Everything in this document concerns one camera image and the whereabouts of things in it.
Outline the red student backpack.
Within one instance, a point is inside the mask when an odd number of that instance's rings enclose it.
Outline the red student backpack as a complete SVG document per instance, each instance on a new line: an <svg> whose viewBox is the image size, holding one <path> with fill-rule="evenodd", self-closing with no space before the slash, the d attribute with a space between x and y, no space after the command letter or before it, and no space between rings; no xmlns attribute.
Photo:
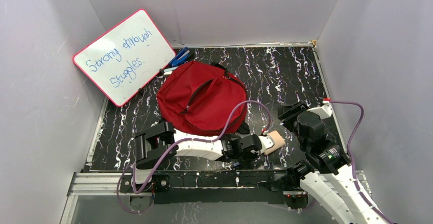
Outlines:
<svg viewBox="0 0 433 224"><path fill-rule="evenodd" d="M175 69L157 93L161 116L185 133L233 134L246 119L247 89L227 69L190 61Z"/></svg>

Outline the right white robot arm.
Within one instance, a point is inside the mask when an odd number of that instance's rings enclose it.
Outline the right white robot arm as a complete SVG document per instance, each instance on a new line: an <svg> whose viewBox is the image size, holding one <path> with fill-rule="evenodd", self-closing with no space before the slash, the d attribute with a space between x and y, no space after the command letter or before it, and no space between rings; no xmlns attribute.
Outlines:
<svg viewBox="0 0 433 224"><path fill-rule="evenodd" d="M341 101L325 98L320 107L298 102L278 109L278 119L306 156L287 170L288 185L305 190L337 223L392 223L358 179L350 146L344 150L326 138L323 120L335 103Z"/></svg>

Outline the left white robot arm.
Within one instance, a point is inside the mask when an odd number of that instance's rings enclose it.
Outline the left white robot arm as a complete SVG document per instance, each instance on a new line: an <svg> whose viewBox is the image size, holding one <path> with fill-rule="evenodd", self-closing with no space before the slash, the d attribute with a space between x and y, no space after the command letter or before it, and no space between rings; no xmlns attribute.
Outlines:
<svg viewBox="0 0 433 224"><path fill-rule="evenodd" d="M135 163L132 166L132 183L139 191L152 187L149 174L154 167L158 167L157 163L172 157L197 157L220 162L254 160L273 146L270 138L264 135L198 136L174 129L170 122L162 122L139 132L133 141Z"/></svg>

